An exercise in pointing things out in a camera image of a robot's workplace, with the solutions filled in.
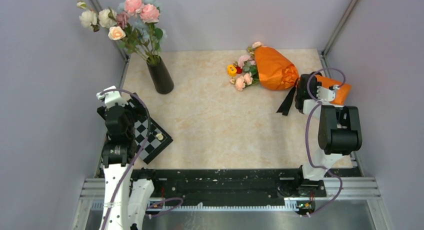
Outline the black ribbon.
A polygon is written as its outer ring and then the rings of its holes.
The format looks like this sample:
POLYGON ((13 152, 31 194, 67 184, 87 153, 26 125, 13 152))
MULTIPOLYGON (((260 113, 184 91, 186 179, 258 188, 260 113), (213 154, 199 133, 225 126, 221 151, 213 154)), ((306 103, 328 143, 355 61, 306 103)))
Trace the black ribbon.
POLYGON ((283 100, 283 102, 281 103, 279 108, 277 109, 276 113, 280 113, 283 116, 288 116, 290 109, 291 109, 291 106, 293 104, 293 99, 294 99, 296 90, 297 90, 297 88, 295 86, 293 86, 290 89, 287 96, 285 97, 285 99, 283 100))

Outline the orange paper bouquet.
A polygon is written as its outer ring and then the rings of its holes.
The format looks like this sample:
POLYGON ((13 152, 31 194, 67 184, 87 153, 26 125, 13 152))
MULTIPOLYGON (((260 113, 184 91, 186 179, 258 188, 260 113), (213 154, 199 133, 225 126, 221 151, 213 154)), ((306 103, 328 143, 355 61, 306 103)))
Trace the orange paper bouquet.
MULTIPOLYGON (((242 55, 232 65, 240 67, 242 74, 230 77, 230 83, 237 91, 260 84, 262 87, 272 91, 289 90, 297 86, 299 74, 296 66, 279 51, 272 47, 264 46, 260 41, 254 42, 247 48, 248 54, 242 55)), ((322 87, 329 88, 339 85, 335 102, 343 105, 349 95, 352 86, 348 83, 323 76, 322 73, 312 72, 309 81, 313 76, 318 76, 318 81, 322 87)))

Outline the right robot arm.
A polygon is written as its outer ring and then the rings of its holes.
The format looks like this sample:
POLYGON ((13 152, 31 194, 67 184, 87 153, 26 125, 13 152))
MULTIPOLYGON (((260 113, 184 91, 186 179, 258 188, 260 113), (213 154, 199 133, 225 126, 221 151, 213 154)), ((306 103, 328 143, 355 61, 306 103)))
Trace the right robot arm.
POLYGON ((342 157, 358 151, 362 146, 359 109, 346 106, 351 85, 322 76, 302 74, 296 84, 295 108, 319 120, 317 141, 319 149, 306 149, 308 162, 299 169, 300 178, 293 182, 299 196, 307 196, 328 170, 342 157))

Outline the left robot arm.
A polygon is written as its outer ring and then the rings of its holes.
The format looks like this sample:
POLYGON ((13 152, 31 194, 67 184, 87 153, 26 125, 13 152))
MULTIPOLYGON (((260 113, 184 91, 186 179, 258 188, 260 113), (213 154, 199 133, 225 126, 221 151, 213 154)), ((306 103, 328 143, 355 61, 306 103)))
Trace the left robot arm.
POLYGON ((149 198, 160 192, 161 184, 151 177, 131 178, 137 158, 137 114, 129 105, 118 103, 102 107, 101 111, 107 141, 102 149, 105 189, 100 229, 140 230, 149 198))

